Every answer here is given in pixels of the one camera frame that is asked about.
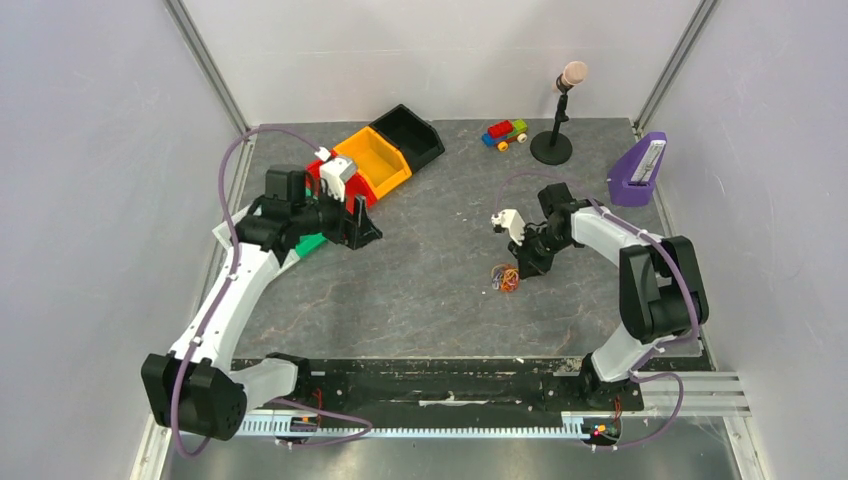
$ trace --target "gray marble surface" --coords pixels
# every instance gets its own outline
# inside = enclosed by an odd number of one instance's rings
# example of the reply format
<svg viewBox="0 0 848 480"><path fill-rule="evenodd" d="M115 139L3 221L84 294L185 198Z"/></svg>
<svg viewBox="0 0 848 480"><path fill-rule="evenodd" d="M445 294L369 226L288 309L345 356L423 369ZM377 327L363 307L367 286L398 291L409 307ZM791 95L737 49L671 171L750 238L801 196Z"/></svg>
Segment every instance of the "gray marble surface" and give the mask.
<svg viewBox="0 0 848 480"><path fill-rule="evenodd" d="M493 233L489 218L500 184L527 170L565 175L608 204L606 172L634 143L629 121L570 121L563 132L574 143L574 156L559 167L536 162L529 142L503 153L485 147L480 135L495 122L433 122L446 151L371 210L384 238L357 251L325 244L274 281L236 356L582 356L600 347L620 322L616 268L591 249L567 249L547 276L522 281L513 293L497 292L490 270L514 258L509 238ZM527 123L532 137L551 122ZM330 147L365 124L293 128ZM269 166L310 161L308 147L296 140L260 135L242 203L262 193ZM536 194L549 183L516 179L501 208L544 220ZM654 205L613 210L662 232Z"/></svg>

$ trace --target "colorful rubber bands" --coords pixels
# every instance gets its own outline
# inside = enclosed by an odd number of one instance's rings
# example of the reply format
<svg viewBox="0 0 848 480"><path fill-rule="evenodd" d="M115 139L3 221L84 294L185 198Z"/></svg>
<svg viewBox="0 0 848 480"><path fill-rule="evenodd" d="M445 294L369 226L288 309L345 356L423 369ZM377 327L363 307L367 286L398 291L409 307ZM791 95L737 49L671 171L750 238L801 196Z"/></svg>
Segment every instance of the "colorful rubber bands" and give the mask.
<svg viewBox="0 0 848 480"><path fill-rule="evenodd" d="M512 292L518 288L518 268L508 263L496 265L492 269L492 288L502 292Z"/></svg>

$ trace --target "orange bin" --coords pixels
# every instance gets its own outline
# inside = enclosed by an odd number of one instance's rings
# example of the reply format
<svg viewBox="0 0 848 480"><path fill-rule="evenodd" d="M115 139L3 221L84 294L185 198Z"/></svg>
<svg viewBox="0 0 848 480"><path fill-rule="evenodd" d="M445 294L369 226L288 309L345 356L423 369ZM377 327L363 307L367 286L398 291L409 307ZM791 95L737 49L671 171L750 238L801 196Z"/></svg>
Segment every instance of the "orange bin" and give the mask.
<svg viewBox="0 0 848 480"><path fill-rule="evenodd" d="M371 127L336 145L339 155L352 159L378 199L412 176L403 154Z"/></svg>

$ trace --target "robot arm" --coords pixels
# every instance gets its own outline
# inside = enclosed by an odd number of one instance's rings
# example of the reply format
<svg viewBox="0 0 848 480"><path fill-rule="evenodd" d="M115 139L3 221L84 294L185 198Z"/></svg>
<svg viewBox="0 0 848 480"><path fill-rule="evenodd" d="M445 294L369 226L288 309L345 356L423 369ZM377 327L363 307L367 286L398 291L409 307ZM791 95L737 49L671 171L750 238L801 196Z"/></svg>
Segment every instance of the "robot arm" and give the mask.
<svg viewBox="0 0 848 480"><path fill-rule="evenodd" d="M321 166L321 192L318 198L311 198L305 194L308 174L302 167L272 167L265 176L265 194L234 216L240 259L232 275L234 247L223 228L215 230L227 246L215 284L169 353L150 354L142 365L142 380L157 423L171 424L177 370L192 344L195 351L179 398L181 430L228 440L248 411L294 391L299 373L304 373L298 371L295 359L266 358L258 365L231 372L233 352L265 287L296 261L294 247L301 237L321 233L350 249L382 238L368 218L363 197L355 198L352 213L345 208L344 184L355 171L350 159L326 161ZM229 289L215 305L227 278L231 280ZM197 328L210 310L212 316L200 337Z"/></svg>
<svg viewBox="0 0 848 480"><path fill-rule="evenodd" d="M515 210L492 216L492 224L496 232L509 232L509 251L518 260L522 279L547 273L554 255L568 246L589 246L619 268L622 323L601 348L587 355L580 373L587 397L609 394L628 382L631 371L640 366L639 361L648 352L690 330L680 287L649 242L603 218L587 200L575 200L566 184L549 185L538 197L546 224L525 224ZM601 210L609 212L606 207ZM662 238L641 233L649 235L675 260L698 322L703 324L709 310L692 242L680 236ZM663 278L671 279L670 284L660 280Z"/></svg>

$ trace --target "metronome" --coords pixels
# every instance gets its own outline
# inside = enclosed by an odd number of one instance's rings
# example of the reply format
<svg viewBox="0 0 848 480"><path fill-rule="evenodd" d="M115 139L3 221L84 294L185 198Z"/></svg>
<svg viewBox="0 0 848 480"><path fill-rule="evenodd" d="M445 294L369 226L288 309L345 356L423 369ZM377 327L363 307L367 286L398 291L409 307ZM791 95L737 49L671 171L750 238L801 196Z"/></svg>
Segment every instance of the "metronome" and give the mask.
<svg viewBox="0 0 848 480"><path fill-rule="evenodd" d="M651 202L667 142L665 133L651 132L613 165L607 175L613 205L644 207Z"/></svg>

